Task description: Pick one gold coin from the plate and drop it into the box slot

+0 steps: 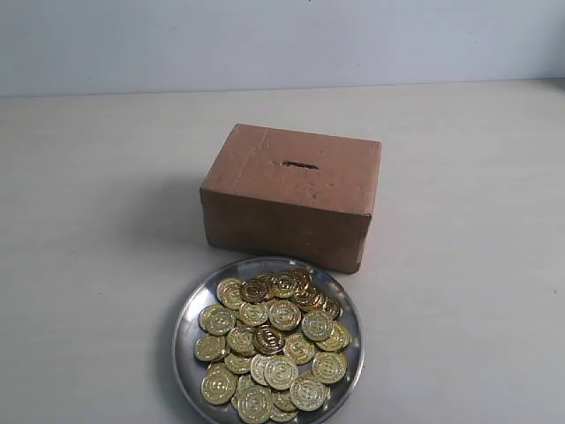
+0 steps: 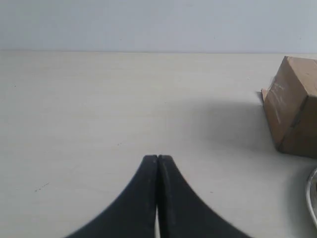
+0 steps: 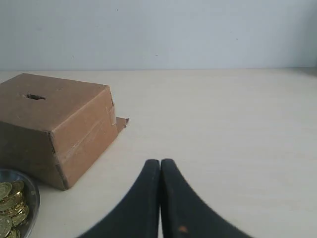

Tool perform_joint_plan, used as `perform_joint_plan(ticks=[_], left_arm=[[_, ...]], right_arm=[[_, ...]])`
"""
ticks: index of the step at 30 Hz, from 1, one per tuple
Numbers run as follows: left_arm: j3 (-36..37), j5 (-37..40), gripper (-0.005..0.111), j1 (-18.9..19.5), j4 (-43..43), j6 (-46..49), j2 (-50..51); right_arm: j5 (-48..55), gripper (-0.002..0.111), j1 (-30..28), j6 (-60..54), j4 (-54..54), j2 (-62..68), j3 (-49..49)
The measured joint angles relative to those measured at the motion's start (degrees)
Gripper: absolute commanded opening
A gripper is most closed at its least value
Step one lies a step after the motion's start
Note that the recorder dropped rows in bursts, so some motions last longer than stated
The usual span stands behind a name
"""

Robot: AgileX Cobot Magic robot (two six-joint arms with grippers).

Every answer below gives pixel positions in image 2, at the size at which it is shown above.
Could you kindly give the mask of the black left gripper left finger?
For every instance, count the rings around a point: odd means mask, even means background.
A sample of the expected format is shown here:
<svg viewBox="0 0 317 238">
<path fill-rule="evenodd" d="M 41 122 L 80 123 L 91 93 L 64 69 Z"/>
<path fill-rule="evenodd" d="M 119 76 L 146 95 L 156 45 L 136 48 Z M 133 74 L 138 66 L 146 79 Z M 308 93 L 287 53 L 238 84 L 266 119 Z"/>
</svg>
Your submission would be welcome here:
<svg viewBox="0 0 317 238">
<path fill-rule="evenodd" d="M 154 238 L 158 157 L 146 155 L 121 194 L 69 238 Z"/>
</svg>

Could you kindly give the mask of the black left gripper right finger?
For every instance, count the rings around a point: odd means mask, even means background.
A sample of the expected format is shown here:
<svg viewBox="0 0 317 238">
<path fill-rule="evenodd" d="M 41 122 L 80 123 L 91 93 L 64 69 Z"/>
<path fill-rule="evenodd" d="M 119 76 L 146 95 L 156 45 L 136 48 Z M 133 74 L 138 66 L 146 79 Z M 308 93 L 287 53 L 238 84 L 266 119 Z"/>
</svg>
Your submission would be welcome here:
<svg viewBox="0 0 317 238">
<path fill-rule="evenodd" d="M 249 237 L 194 192 L 170 155 L 158 157 L 157 207 L 162 238 Z"/>
</svg>

